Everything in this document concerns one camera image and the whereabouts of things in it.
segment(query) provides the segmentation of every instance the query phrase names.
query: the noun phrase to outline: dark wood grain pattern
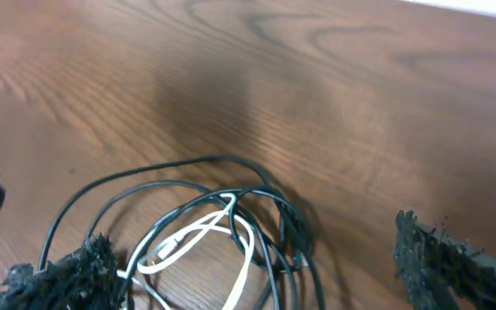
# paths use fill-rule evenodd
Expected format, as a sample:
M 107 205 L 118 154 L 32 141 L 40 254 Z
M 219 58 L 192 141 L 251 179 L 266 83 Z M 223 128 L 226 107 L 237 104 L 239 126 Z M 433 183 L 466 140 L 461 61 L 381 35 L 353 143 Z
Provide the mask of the dark wood grain pattern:
M 496 19 L 386 0 L 0 1 L 0 282 L 36 262 L 89 181 L 219 152 L 262 163 L 318 223 L 328 308 L 409 309 L 391 259 L 399 209 L 448 215 L 452 235 L 496 256 Z M 157 177 L 254 176 L 202 164 L 105 185 L 65 217 L 50 258 L 78 247 L 108 198 Z M 131 249 L 194 194 L 132 197 L 99 229 Z M 239 258 L 212 234 L 158 289 L 220 308 Z M 239 308 L 265 281 L 252 270 Z

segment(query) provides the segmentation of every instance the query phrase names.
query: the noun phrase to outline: wooden table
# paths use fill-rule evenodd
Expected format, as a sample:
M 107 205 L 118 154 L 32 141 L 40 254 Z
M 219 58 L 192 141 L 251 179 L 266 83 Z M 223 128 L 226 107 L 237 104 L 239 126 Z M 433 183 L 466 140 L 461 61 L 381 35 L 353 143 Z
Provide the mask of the wooden table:
M 12 263 L 37 262 L 86 183 L 224 152 L 264 165 L 310 210 L 329 309 L 409 309 L 391 255 L 400 209 L 430 225 L 448 215 L 451 235 L 496 256 L 496 19 L 393 0 L 0 1 L 0 282 Z M 173 177 L 254 179 L 202 164 L 104 185 L 65 217 L 50 258 L 77 248 L 114 194 Z M 131 250 L 194 194 L 132 197 L 99 231 Z M 158 290 L 220 308 L 240 258 L 211 234 Z M 266 281 L 251 269 L 239 308 Z

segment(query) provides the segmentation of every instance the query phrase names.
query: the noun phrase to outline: cable bundle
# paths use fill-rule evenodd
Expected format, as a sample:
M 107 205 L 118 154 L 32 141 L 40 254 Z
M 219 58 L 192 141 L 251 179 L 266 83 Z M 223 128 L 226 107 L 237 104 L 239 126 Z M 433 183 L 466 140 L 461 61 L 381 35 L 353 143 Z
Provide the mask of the cable bundle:
M 198 241 L 200 241 L 200 239 L 204 237 L 204 235 L 209 230 L 215 230 L 222 233 L 230 234 L 232 240 L 235 242 L 239 250 L 245 255 L 245 263 L 242 267 L 237 281 L 233 285 L 232 292 L 227 298 L 226 304 L 223 309 L 233 309 L 237 304 L 237 301 L 239 300 L 242 293 L 242 289 L 245 285 L 246 278 L 248 276 L 248 268 L 250 266 L 250 263 L 255 264 L 259 268 L 265 268 L 268 271 L 270 278 L 268 284 L 266 285 L 254 307 L 255 309 L 261 309 L 270 295 L 273 296 L 273 305 L 275 310 L 284 308 L 283 304 L 281 303 L 280 292 L 277 287 L 277 280 L 279 276 L 282 275 L 285 275 L 287 277 L 291 288 L 290 291 L 292 308 L 299 309 L 301 305 L 297 295 L 298 289 L 294 278 L 294 273 L 302 270 L 305 265 L 309 268 L 312 274 L 319 309 L 325 309 L 323 289 L 319 280 L 317 269 L 315 267 L 315 264 L 313 263 L 313 260 L 311 259 L 313 254 L 313 229 L 311 228 L 309 220 L 300 210 L 298 210 L 284 197 L 280 190 L 274 188 L 271 185 L 270 178 L 261 167 L 247 161 L 246 159 L 230 155 L 207 156 L 202 158 L 171 162 L 167 164 L 155 164 L 146 167 L 140 167 L 137 169 L 126 170 L 107 177 L 103 177 L 85 186 L 66 202 L 66 204 L 59 211 L 57 218 L 54 220 L 51 227 L 49 228 L 41 250 L 40 260 L 38 262 L 38 270 L 43 270 L 45 268 L 49 246 L 51 245 L 51 241 L 53 239 L 57 226 L 59 225 L 63 216 L 72 206 L 72 204 L 74 204 L 74 202 L 76 202 L 82 195 L 84 195 L 91 189 L 94 189 L 98 185 L 115 180 L 117 178 L 127 177 L 145 171 L 155 171 L 164 168 L 183 166 L 187 164 L 215 162 L 221 160 L 232 161 L 234 163 L 242 164 L 243 166 L 250 168 L 259 175 L 263 183 L 261 185 L 248 188 L 211 190 L 196 183 L 189 183 L 178 180 L 153 181 L 149 183 L 143 183 L 131 189 L 125 190 L 119 195 L 113 197 L 102 207 L 101 211 L 97 214 L 96 218 L 93 220 L 87 233 L 85 234 L 85 239 L 88 239 L 91 236 L 91 234 L 95 230 L 96 224 L 115 203 L 138 191 L 163 186 L 180 186 L 190 189 L 196 189 L 201 192 L 201 195 L 199 195 L 192 201 L 186 203 L 185 205 L 172 209 L 170 212 L 158 219 L 147 231 L 143 239 L 135 247 L 135 250 L 133 251 L 133 254 L 127 263 L 126 270 L 118 271 L 118 276 L 125 279 L 124 283 L 121 285 L 120 291 L 118 292 L 119 296 L 124 296 L 130 283 L 133 282 L 145 288 L 154 298 L 158 300 L 158 302 L 160 302 L 164 309 L 170 309 L 164 299 L 156 291 L 150 288 L 146 283 L 143 283 L 137 278 L 133 277 L 134 272 L 136 270 L 143 274 L 153 274 L 159 272 L 160 270 L 173 264 L 183 254 L 189 251 Z M 239 204 L 242 198 L 248 194 L 267 197 L 272 199 L 275 203 L 275 206 L 280 214 L 280 220 L 278 223 L 278 242 L 274 241 L 267 234 L 265 234 L 262 231 L 260 225 L 257 223 L 257 219 L 248 210 L 246 210 Z M 150 244 L 170 223 L 172 223 L 182 214 L 187 213 L 189 210 L 207 204 L 216 204 L 222 206 L 223 208 L 220 211 L 206 215 L 201 219 L 195 221 L 191 225 L 175 232 L 170 237 L 166 238 L 162 243 L 157 245 L 152 253 L 150 253 L 149 255 L 144 255 L 150 247 Z M 224 217 L 228 217 L 229 219 L 229 229 L 221 226 L 216 226 L 220 219 Z M 236 223 L 240 223 L 242 226 L 245 227 L 246 231 L 248 232 L 248 240 L 245 240 L 239 235 L 236 228 Z M 181 246 L 186 235 L 192 233 L 193 231 L 200 232 L 195 237 L 193 237 L 186 245 Z M 257 239 L 257 241 L 261 245 L 261 253 L 256 253 L 255 239 Z M 272 260 L 271 258 L 271 252 L 275 254 L 276 258 L 274 260 Z M 290 264 L 288 262 L 288 252 L 292 253 L 294 264 Z M 145 263 L 148 261 L 148 258 L 154 256 L 155 254 L 160 258 L 160 262 L 154 265 L 146 265 Z

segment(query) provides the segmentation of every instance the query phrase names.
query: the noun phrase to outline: wood grain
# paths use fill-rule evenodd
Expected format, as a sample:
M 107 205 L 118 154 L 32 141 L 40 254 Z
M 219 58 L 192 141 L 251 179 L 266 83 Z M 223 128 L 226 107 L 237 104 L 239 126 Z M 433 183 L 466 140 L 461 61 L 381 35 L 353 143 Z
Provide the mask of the wood grain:
M 220 152 L 262 163 L 311 214 L 328 308 L 409 309 L 391 259 L 399 209 L 429 224 L 448 215 L 452 235 L 496 256 L 496 19 L 378 0 L 0 2 L 0 282 L 13 262 L 36 262 L 89 181 Z M 254 176 L 198 165 L 105 185 L 65 217 L 50 258 L 78 247 L 112 195 L 161 177 Z M 99 229 L 131 249 L 194 194 L 133 197 Z M 212 235 L 158 289 L 180 308 L 219 308 L 240 268 L 224 240 Z M 252 270 L 239 308 L 265 281 Z

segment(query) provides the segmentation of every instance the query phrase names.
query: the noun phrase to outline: black wire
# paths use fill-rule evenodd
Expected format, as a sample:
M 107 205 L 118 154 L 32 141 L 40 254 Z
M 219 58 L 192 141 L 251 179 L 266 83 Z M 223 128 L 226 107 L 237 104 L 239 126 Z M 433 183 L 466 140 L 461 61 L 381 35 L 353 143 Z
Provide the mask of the black wire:
M 148 234 L 152 234 L 148 242 L 146 242 L 143 248 L 141 249 L 142 251 L 139 251 L 136 257 L 130 257 L 128 265 L 131 262 L 133 262 L 133 265 L 136 265 L 140 257 L 142 257 L 146 253 L 148 247 L 158 236 L 158 234 L 161 233 L 171 222 L 176 220 L 179 216 L 188 212 L 192 208 L 196 208 L 201 205 L 209 204 L 209 203 L 213 203 L 213 204 L 218 203 L 222 207 L 225 207 L 226 201 L 220 197 L 220 194 L 234 193 L 237 196 L 237 201 L 235 204 L 233 204 L 229 212 L 229 226 L 231 230 L 231 238 L 244 255 L 245 249 L 244 246 L 242 246 L 242 244 L 240 243 L 239 234 L 235 226 L 236 222 L 234 220 L 234 216 L 237 215 L 242 217 L 244 220 L 246 220 L 247 223 L 249 223 L 249 225 L 254 230 L 254 232 L 256 232 L 257 238 L 259 239 L 259 242 L 262 247 L 262 253 L 255 253 L 257 255 L 254 255 L 251 261 L 258 267 L 267 269 L 270 276 L 268 284 L 266 285 L 265 289 L 262 292 L 262 295 L 258 299 L 255 309 L 261 309 L 270 295 L 273 296 L 274 308 L 277 310 L 282 309 L 281 299 L 279 298 L 279 290 L 277 287 L 278 276 L 281 274 L 286 274 L 288 281 L 290 283 L 290 287 L 292 291 L 291 294 L 292 307 L 294 309 L 299 309 L 300 305 L 298 302 L 298 294 L 296 289 L 294 272 L 302 270 L 303 266 L 300 266 L 299 264 L 296 263 L 294 265 L 290 265 L 288 263 L 288 261 L 286 260 L 286 253 L 288 250 L 291 250 L 293 252 L 295 258 L 301 258 L 301 255 L 303 255 L 303 257 L 307 261 L 307 266 L 309 267 L 312 273 L 319 309 L 325 309 L 323 288 L 320 283 L 317 269 L 313 263 L 313 260 L 311 259 L 313 253 L 313 229 L 311 228 L 311 223 L 300 210 L 298 210 L 295 206 L 293 206 L 289 201 L 287 201 L 284 198 L 284 196 L 278 189 L 275 189 L 271 186 L 270 178 L 267 176 L 263 168 L 261 168 L 257 164 L 254 164 L 250 161 L 247 161 L 243 158 L 236 157 L 233 155 L 206 156 L 206 157 L 194 158 L 190 160 L 176 161 L 168 164 L 155 164 L 133 170 L 126 170 L 123 172 L 115 173 L 107 177 L 103 177 L 85 186 L 83 189 L 78 191 L 66 202 L 66 204 L 61 208 L 58 216 L 50 226 L 40 254 L 40 261 L 38 262 L 38 270 L 42 270 L 45 268 L 49 246 L 55 234 L 56 228 L 60 223 L 60 221 L 62 220 L 62 218 L 64 217 L 65 213 L 68 211 L 68 209 L 75 201 L 77 201 L 82 195 L 84 195 L 91 189 L 94 189 L 96 186 L 106 183 L 108 181 L 112 181 L 116 178 L 131 176 L 133 174 L 137 174 L 145 171 L 153 171 L 153 170 L 159 170 L 169 167 L 178 167 L 181 165 L 196 164 L 200 162 L 213 162 L 218 160 L 229 160 L 234 163 L 242 164 L 243 166 L 250 168 L 260 176 L 260 178 L 263 181 L 263 185 L 252 188 L 220 189 L 220 190 L 212 191 L 196 183 L 188 183 L 177 180 L 161 180 L 161 181 L 143 183 L 131 189 L 125 190 L 124 192 L 120 193 L 119 195 L 116 195 L 110 201 L 108 201 L 102 207 L 102 209 L 96 215 L 96 218 L 91 223 L 87 233 L 85 234 L 84 240 L 87 240 L 90 237 L 90 235 L 95 230 L 98 221 L 115 203 L 138 191 L 141 191 L 143 189 L 150 189 L 154 187 L 161 187 L 161 186 L 183 186 L 200 191 L 202 195 L 196 197 L 194 200 L 186 203 L 183 206 L 172 209 L 170 212 L 168 212 L 160 219 L 158 219 L 156 223 L 154 223 L 154 225 L 145 235 L 146 237 Z M 254 218 L 251 212 L 249 212 L 248 210 L 246 210 L 245 208 L 239 205 L 239 201 L 247 194 L 265 196 L 271 198 L 274 201 L 279 211 L 279 214 L 281 215 L 279 220 L 279 227 L 278 227 L 279 228 L 278 244 L 276 244 L 272 238 L 270 238 L 267 234 L 265 234 L 262 231 L 261 227 L 257 223 L 257 219 Z M 271 262 L 269 248 L 276 254 L 276 260 L 274 263 Z M 121 290 L 119 292 L 120 295 L 125 295 L 127 288 L 131 283 L 131 278 L 133 277 L 134 270 L 135 268 L 132 268 L 129 271 L 127 275 L 127 279 L 124 281 L 123 285 L 121 286 Z

